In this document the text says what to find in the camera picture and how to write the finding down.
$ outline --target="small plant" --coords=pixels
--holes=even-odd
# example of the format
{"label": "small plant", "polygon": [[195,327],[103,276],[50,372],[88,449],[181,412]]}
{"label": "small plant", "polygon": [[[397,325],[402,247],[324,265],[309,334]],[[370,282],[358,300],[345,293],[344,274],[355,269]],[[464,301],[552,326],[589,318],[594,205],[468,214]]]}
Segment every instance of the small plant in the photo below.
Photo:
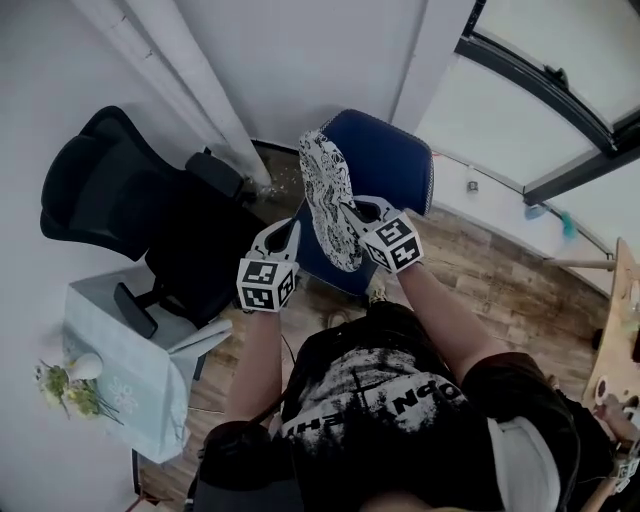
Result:
{"label": "small plant", "polygon": [[49,366],[40,361],[35,367],[35,380],[47,402],[52,406],[62,406],[67,417],[67,403],[73,404],[83,418],[107,418],[122,425],[115,414],[118,410],[109,405],[98,392],[95,380],[76,380],[69,382],[67,372],[60,366]]}

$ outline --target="fiducial marker cube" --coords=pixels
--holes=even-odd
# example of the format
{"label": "fiducial marker cube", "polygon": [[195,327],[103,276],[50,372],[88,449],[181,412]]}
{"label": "fiducial marker cube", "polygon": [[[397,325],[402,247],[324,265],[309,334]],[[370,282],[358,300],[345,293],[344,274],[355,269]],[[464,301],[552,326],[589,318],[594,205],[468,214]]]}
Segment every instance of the fiducial marker cube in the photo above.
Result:
{"label": "fiducial marker cube", "polygon": [[373,261],[394,274],[424,256],[416,228],[404,212],[361,237],[360,243]]}
{"label": "fiducial marker cube", "polygon": [[242,308],[280,311],[295,289],[297,263],[242,258],[236,286]]}

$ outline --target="light blue tablecloth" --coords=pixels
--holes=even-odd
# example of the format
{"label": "light blue tablecloth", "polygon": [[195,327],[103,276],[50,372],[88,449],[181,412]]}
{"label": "light blue tablecloth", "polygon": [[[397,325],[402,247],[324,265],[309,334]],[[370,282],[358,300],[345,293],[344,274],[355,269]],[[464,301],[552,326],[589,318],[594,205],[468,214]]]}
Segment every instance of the light blue tablecloth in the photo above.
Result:
{"label": "light blue tablecloth", "polygon": [[120,281],[134,294],[150,289],[145,271],[136,268],[69,285],[63,346],[67,361],[88,351],[102,358],[98,391],[122,423],[105,418],[108,432],[161,463],[179,455],[188,440],[185,420],[197,359],[229,336],[231,322],[210,326],[207,336],[197,340],[189,322],[154,306],[149,311],[158,331],[150,340],[141,337],[120,314],[113,290]]}

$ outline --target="wooden table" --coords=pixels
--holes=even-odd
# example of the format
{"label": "wooden table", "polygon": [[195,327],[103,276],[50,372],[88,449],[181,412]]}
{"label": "wooden table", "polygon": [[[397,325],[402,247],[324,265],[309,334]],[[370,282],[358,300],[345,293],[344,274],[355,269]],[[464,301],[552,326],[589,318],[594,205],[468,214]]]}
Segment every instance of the wooden table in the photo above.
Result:
{"label": "wooden table", "polygon": [[640,267],[622,238],[618,238],[616,259],[610,261],[549,260],[548,264],[563,267],[602,268],[615,272],[609,315],[602,333],[600,348],[587,387],[582,395],[582,405],[595,406],[595,389],[598,379],[606,375],[609,392],[626,402],[632,396],[640,397],[640,365],[631,359],[638,333],[630,331],[630,296],[633,283],[640,281]]}

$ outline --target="patterned cloth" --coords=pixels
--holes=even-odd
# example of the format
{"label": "patterned cloth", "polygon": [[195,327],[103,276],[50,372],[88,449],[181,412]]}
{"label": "patterned cloth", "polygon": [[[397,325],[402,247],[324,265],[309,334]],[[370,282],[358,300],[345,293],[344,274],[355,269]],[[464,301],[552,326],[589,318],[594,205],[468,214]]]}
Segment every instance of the patterned cloth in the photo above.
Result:
{"label": "patterned cloth", "polygon": [[362,263],[362,249],[340,209],[340,203],[355,206],[344,156],[318,130],[300,137],[299,150],[305,196],[320,247],[336,267],[353,272]]}

